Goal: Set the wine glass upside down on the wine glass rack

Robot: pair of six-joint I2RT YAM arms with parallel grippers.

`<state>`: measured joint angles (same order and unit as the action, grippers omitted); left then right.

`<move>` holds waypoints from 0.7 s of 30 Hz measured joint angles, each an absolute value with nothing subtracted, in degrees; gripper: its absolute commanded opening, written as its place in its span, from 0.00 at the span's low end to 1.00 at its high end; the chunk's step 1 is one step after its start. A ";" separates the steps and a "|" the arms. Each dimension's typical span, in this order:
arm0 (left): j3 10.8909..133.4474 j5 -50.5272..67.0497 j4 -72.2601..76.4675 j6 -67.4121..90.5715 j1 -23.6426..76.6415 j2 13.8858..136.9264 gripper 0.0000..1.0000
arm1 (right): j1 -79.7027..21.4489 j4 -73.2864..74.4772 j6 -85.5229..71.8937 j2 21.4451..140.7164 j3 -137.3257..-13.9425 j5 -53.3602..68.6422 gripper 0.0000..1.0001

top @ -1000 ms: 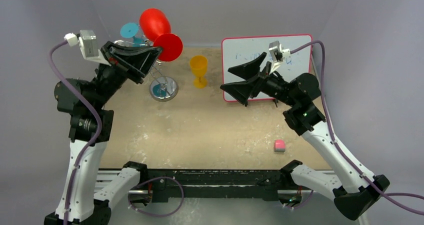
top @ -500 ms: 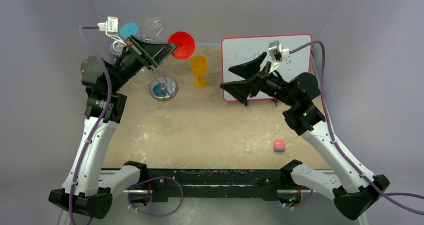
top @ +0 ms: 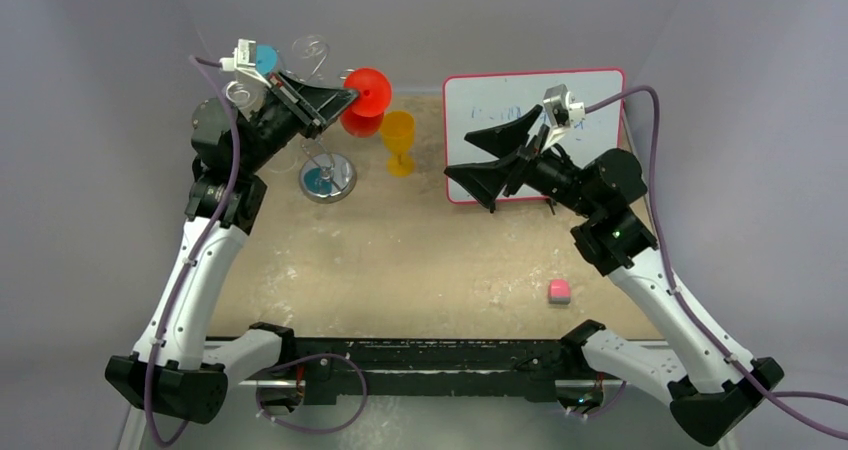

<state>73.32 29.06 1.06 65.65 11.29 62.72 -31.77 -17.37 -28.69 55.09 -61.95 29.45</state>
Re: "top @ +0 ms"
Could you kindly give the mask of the red plastic wine glass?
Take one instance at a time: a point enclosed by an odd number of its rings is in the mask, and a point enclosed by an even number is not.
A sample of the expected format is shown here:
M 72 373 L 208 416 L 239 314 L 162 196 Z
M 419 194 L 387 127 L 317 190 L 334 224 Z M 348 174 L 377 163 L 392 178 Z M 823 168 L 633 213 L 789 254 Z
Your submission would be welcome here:
M 392 100 L 389 79 L 377 69 L 363 67 L 351 72 L 343 86 L 355 90 L 357 96 L 341 116 L 342 127 L 357 138 L 374 135 Z

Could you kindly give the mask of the clear champagne flute glass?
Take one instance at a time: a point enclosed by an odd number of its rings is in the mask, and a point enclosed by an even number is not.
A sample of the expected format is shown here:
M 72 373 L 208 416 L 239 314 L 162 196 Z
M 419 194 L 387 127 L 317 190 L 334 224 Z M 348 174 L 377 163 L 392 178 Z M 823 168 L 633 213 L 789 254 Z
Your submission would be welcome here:
M 310 34 L 296 39 L 292 44 L 292 52 L 304 65 L 301 81 L 310 83 L 323 80 L 321 70 L 330 54 L 330 46 L 323 36 Z

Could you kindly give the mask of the blue plastic wine glass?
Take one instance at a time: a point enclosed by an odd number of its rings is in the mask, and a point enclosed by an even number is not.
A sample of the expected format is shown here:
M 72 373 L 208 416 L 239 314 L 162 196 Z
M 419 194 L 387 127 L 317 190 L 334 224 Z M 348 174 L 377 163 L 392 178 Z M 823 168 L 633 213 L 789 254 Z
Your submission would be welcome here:
M 256 70 L 263 76 L 270 75 L 276 70 L 279 62 L 277 50 L 265 44 L 256 47 Z

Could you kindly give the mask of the clear tumbler glass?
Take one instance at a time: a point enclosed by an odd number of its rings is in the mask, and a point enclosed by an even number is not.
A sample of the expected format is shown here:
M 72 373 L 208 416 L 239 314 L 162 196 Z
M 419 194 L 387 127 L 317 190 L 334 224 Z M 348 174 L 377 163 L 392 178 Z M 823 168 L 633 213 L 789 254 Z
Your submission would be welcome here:
M 272 173 L 286 173 L 296 170 L 300 165 L 302 150 L 298 145 L 290 144 L 277 152 L 265 168 Z

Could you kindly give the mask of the clear wine glass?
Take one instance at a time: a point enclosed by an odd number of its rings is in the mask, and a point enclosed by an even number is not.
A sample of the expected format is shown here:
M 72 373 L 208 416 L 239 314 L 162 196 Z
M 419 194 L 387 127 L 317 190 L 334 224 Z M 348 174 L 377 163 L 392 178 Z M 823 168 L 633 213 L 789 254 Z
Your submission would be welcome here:
M 236 80 L 227 83 L 223 88 L 223 93 L 240 111 L 249 111 L 257 100 L 257 93 L 252 85 Z

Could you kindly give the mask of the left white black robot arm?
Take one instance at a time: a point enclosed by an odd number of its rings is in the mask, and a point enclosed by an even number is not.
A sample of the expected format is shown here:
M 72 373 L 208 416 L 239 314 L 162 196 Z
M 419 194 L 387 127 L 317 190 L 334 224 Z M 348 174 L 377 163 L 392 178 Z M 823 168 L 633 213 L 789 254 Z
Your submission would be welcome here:
M 290 328 L 255 323 L 215 350 L 206 347 L 207 332 L 264 200 L 260 169 L 294 138 L 321 135 L 358 96 L 352 88 L 312 86 L 274 72 L 246 109 L 223 94 L 195 108 L 193 183 L 173 270 L 142 336 L 105 369 L 133 407 L 151 418 L 206 424 L 233 386 L 262 371 L 275 379 L 295 372 Z

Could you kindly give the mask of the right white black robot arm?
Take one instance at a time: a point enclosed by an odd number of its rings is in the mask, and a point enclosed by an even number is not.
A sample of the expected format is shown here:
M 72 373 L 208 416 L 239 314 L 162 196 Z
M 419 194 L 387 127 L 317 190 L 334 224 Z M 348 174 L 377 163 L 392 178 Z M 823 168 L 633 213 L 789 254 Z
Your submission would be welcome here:
M 541 108 L 509 123 L 468 133 L 485 163 L 454 164 L 446 176 L 481 206 L 529 186 L 582 218 L 572 231 L 583 259 L 621 289 L 669 345 L 662 353 L 587 321 L 564 338 L 561 362 L 576 377 L 591 371 L 619 377 L 666 405 L 696 442 L 717 444 L 783 378 L 770 357 L 757 358 L 730 337 L 675 274 L 632 204 L 647 191 L 638 159 L 620 148 L 585 166 L 559 145 L 545 148 L 549 128 L 530 129 Z

